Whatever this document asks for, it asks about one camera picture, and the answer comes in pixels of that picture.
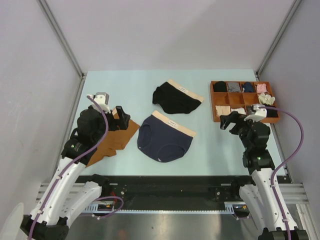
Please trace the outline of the navy blue underwear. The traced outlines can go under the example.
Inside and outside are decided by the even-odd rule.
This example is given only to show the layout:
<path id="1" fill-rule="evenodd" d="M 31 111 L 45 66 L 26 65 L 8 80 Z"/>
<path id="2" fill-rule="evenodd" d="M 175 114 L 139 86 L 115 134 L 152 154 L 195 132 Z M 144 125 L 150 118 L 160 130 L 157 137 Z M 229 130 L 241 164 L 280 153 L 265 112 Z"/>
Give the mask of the navy blue underwear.
<path id="1" fill-rule="evenodd" d="M 169 163 L 189 150 L 196 132 L 155 110 L 138 131 L 137 148 L 152 160 Z"/>

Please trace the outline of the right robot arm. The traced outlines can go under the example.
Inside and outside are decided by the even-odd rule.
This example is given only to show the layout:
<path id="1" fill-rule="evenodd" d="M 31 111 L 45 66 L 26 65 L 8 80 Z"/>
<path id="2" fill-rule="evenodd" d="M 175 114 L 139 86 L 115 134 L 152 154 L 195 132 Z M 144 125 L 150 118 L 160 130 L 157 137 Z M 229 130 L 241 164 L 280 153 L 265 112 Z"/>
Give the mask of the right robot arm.
<path id="1" fill-rule="evenodd" d="M 236 111 L 220 116 L 220 128 L 239 136 L 243 146 L 243 166 L 253 180 L 251 184 L 237 183 L 230 188 L 231 196 L 244 201 L 259 232 L 260 240 L 307 240 L 308 233 L 299 229 L 290 214 L 276 176 L 276 168 L 267 150 L 271 129 Z"/>

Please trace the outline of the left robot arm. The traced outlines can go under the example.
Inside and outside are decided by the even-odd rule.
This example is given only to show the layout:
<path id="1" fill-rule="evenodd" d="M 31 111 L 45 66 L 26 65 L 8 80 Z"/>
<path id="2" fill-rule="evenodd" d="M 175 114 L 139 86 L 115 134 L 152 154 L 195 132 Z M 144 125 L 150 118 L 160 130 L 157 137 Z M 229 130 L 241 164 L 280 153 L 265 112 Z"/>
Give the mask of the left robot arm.
<path id="1" fill-rule="evenodd" d="M 114 205 L 121 197 L 111 194 L 107 177 L 93 174 L 77 194 L 67 197 L 74 183 L 97 151 L 108 131 L 126 130 L 130 115 L 116 106 L 118 117 L 101 108 L 89 106 L 80 113 L 77 127 L 65 143 L 56 172 L 36 207 L 23 216 L 21 230 L 30 240 L 64 240 L 75 219 L 92 202 L 106 201 Z"/>

